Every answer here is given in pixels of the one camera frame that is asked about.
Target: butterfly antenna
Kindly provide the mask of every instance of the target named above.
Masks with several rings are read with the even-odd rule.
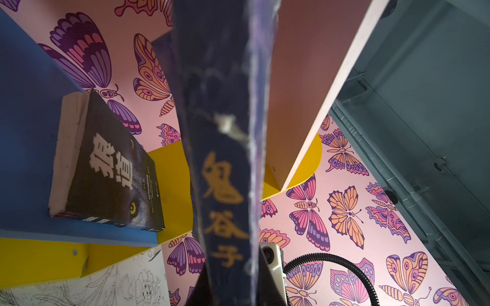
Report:
[[[429,297],[430,290],[432,290],[432,288],[431,288],[431,287],[429,287],[429,293],[427,293],[427,296],[426,296],[425,298],[420,298],[420,299],[418,299],[418,301],[423,300],[423,299],[427,299],[427,298]]]
[[[360,212],[362,212],[362,211],[363,211],[363,210],[362,210],[362,209],[360,209],[358,212],[356,212],[356,213],[354,214],[354,216],[356,216],[356,217],[359,219],[359,221],[360,221],[362,224],[364,224],[364,222],[361,220],[361,218],[359,218],[359,217],[357,216],[357,214],[358,214],[358,213],[360,213]]]

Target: butterfly wallpaper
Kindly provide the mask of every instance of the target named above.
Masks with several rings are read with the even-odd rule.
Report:
[[[0,8],[80,88],[97,90],[149,152],[181,140],[165,67],[150,44],[172,28],[172,1],[0,0]],[[277,243],[284,262],[329,252],[358,263],[383,306],[468,305],[344,132],[325,117],[318,127],[318,169],[303,184],[261,203],[257,239]],[[164,243],[160,254],[168,304],[184,305],[204,252],[186,233]],[[297,268],[286,286],[295,306],[370,305],[350,271],[328,262]]]

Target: pink butterfly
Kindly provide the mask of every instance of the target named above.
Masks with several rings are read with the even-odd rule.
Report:
[[[421,299],[414,299],[412,294],[422,284],[427,273],[429,260],[424,252],[415,252],[401,261],[398,255],[390,255],[386,258],[386,268],[395,283],[406,293],[402,293],[395,287],[388,285],[379,286],[386,294],[398,301],[404,301],[408,306],[419,306]]]
[[[362,174],[369,176],[369,172],[364,167],[364,165],[357,160],[354,156],[350,155],[348,152],[354,153],[353,151],[349,151],[351,146],[346,148],[349,144],[347,138],[343,135],[340,129],[336,129],[333,134],[327,135],[319,135],[321,138],[321,142],[326,144],[329,147],[334,149],[330,149],[327,152],[337,153],[332,156],[328,162],[330,163],[330,168],[326,171],[329,172],[333,169],[346,169],[350,173]]]
[[[262,201],[262,211],[260,212],[260,217],[264,218],[266,215],[273,216],[277,213],[277,208],[275,207],[274,203],[267,199],[265,201]]]
[[[169,258],[167,263],[175,267],[175,272],[178,275],[183,275],[187,269],[186,253],[189,258],[189,272],[201,273],[202,267],[206,262],[204,252],[199,243],[192,237],[186,237],[187,234],[177,237],[170,241],[169,248],[177,246]]]
[[[163,138],[162,146],[167,146],[180,141],[180,133],[168,124],[163,123],[162,125],[157,126],[157,128],[162,131],[159,135],[161,138]]]
[[[393,203],[388,198],[384,190],[379,186],[378,183],[369,183],[366,190],[375,195],[377,199],[381,200],[372,200],[378,206],[366,207],[367,213],[369,214],[369,218],[376,221],[376,223],[381,227],[388,227],[392,235],[399,235],[403,238],[403,241],[407,243],[408,240],[412,239],[410,237],[410,233],[407,230],[403,221],[398,217],[395,213],[398,209],[393,206]]]
[[[454,286],[453,282],[446,276],[446,280]],[[461,293],[455,288],[441,288],[434,294],[433,302],[439,303],[440,301],[448,301],[451,306],[469,306],[468,302],[463,298]]]
[[[317,204],[312,202],[315,196],[317,182],[313,174],[306,182],[286,191],[286,195],[292,199],[300,200],[294,206],[301,208],[299,211],[292,212],[289,218],[296,225],[295,230],[298,235],[303,235],[308,224],[306,238],[322,251],[330,250],[330,239],[328,238],[327,228],[316,211],[312,208]]]
[[[361,269],[367,278],[374,285],[374,266],[372,262],[363,258],[360,263],[356,266]],[[339,271],[330,270],[330,287],[332,290],[343,298],[349,299],[350,301],[341,299],[342,302],[347,305],[353,305],[353,302],[362,303],[366,301],[369,297],[366,288],[364,287],[361,280],[351,271]],[[341,305],[338,302],[333,302],[330,306]]]
[[[318,281],[320,277],[321,271],[323,269],[323,262],[314,261],[306,264],[302,264],[300,267],[296,267],[288,273],[286,279],[292,283],[296,288],[286,287],[286,290],[292,294],[299,294],[298,296],[291,296],[289,299],[293,306],[312,306],[309,299],[315,301],[315,299],[311,297],[314,292],[307,292],[307,290],[311,289],[313,285]]]

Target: black cable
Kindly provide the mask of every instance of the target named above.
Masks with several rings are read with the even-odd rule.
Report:
[[[294,268],[299,267],[304,263],[308,263],[312,261],[334,262],[352,271],[362,281],[364,287],[366,287],[367,294],[369,295],[369,299],[371,300],[371,306],[379,306],[378,296],[376,295],[376,291],[374,291],[374,287],[371,284],[371,281],[368,279],[368,277],[355,264],[340,256],[329,254],[329,253],[306,254],[291,260],[284,267],[283,271],[286,275],[288,275]]]

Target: butterfly illustration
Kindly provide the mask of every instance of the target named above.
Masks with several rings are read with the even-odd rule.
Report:
[[[19,9],[19,3],[21,0],[0,0],[0,3],[8,7],[9,9],[17,12]]]
[[[157,126],[157,128],[162,130],[162,133],[160,133],[160,137],[163,138],[162,146],[167,146],[169,144],[176,143],[177,141],[180,141],[179,132],[177,132],[176,129],[169,126],[168,124],[162,124],[160,126]]]
[[[289,300],[293,306],[311,306],[310,299],[317,303],[315,299],[311,297],[314,292],[307,292],[318,281],[321,271],[323,269],[323,262],[314,261],[306,264],[302,264],[300,267],[296,267],[287,274],[286,279],[292,283],[296,288],[286,287],[286,290],[292,294],[299,294],[298,296],[291,296]]]
[[[158,9],[158,0],[124,0],[124,4],[114,9],[116,16],[121,17],[127,8],[132,8],[136,14],[145,12],[148,16]]]
[[[161,0],[160,11],[165,15],[165,21],[168,26],[173,26],[173,0]]]
[[[118,116],[119,120],[121,120],[121,122],[131,134],[141,134],[142,130],[140,122],[136,119],[136,117],[128,108],[126,108],[124,105],[120,104],[116,100],[108,100],[107,105]]]
[[[279,231],[275,231],[273,229],[264,229],[260,232],[259,237],[260,242],[273,242],[277,244],[280,248],[284,248],[288,245],[290,239],[286,234],[283,234]]]
[[[446,276],[446,280],[454,286],[453,282]],[[434,294],[433,302],[439,303],[440,301],[448,301],[451,306],[469,306],[468,302],[463,298],[461,293],[455,288],[441,288]]]
[[[374,266],[372,262],[363,258],[356,266],[361,269],[367,278],[374,285]],[[364,287],[362,281],[350,270],[339,271],[330,269],[330,287],[332,290],[343,297],[341,299],[347,306],[356,305],[356,303],[362,303],[369,297],[366,287]],[[341,303],[333,302],[330,306],[340,306]]]
[[[192,237],[186,237],[187,234],[177,237],[170,241],[169,248],[177,246],[170,253],[167,263],[175,267],[178,275],[183,275],[187,269],[186,252],[189,259],[189,272],[201,273],[202,267],[206,262],[204,252],[199,243]]]
[[[354,212],[359,195],[355,186],[350,186],[347,188],[342,195],[340,191],[334,191],[329,194],[328,202],[332,207],[332,215],[330,222],[332,222],[332,228],[334,228],[341,235],[349,235],[350,240],[352,240],[358,247],[364,249],[364,234],[359,225],[357,224],[354,217],[358,218],[361,223],[364,223],[357,214],[362,210],[359,209],[358,212]]]
[[[187,299],[186,303],[188,302],[189,298],[191,297],[192,293],[194,292],[195,287],[189,286],[189,293],[187,294]]]
[[[330,239],[328,238],[327,228],[318,213],[313,210],[316,207],[319,211],[317,204],[312,202],[316,186],[317,182],[313,174],[303,184],[286,191],[288,197],[300,200],[294,206],[301,208],[299,211],[292,212],[289,218],[294,222],[294,229],[298,235],[305,233],[306,225],[308,224],[306,238],[322,251],[328,251],[330,250]]]
[[[415,252],[410,256],[400,260],[398,255],[390,255],[386,258],[386,268],[392,279],[396,284],[406,293],[402,293],[397,288],[383,285],[379,286],[386,294],[392,298],[404,301],[408,306],[419,306],[421,299],[426,299],[431,287],[429,287],[429,294],[425,298],[414,299],[412,294],[420,287],[420,284],[425,278],[427,273],[427,266],[429,260],[424,252]]]
[[[349,144],[349,141],[347,141],[347,138],[345,138],[340,129],[336,129],[333,134],[319,136],[322,143],[334,148],[328,150],[327,152],[337,153],[328,160],[328,162],[330,163],[330,168],[326,172],[329,172],[333,169],[347,169],[347,171],[349,171],[350,173],[369,176],[369,172],[366,167],[364,167],[364,165],[354,156],[348,153],[354,152],[349,151],[351,146],[346,148],[346,146]]]
[[[138,62],[138,71],[143,78],[134,79],[134,92],[148,101],[159,101],[170,97],[169,84],[151,43],[141,34],[134,35],[134,55]]]
[[[274,203],[267,199],[265,201],[262,201],[262,211],[260,212],[260,217],[265,218],[266,215],[273,216],[277,213],[277,208],[275,207]]]
[[[179,288],[177,288],[177,290],[174,291],[174,293],[171,293],[169,290],[169,297],[170,297],[170,305],[177,306],[177,304],[180,302]]]
[[[379,186],[378,183],[373,184],[370,182],[366,190],[370,194],[376,196],[378,200],[381,200],[372,200],[378,205],[376,207],[366,207],[369,218],[376,221],[376,223],[381,227],[388,227],[392,235],[401,236],[405,243],[407,243],[408,240],[412,239],[410,237],[410,233],[407,230],[407,227],[405,226],[405,224],[403,224],[403,221],[396,214],[396,211],[398,209],[393,206],[393,203],[383,191],[381,186]]]
[[[328,130],[328,128],[330,127],[330,119],[331,119],[330,114],[327,114],[325,119],[323,119],[323,122],[321,123],[320,126],[323,131]]]
[[[216,153],[214,151],[209,152],[204,160],[201,174],[209,186],[202,196],[203,198],[207,198],[212,194],[216,201],[224,204],[240,204],[244,201],[243,196],[230,182],[230,162],[216,162]]]

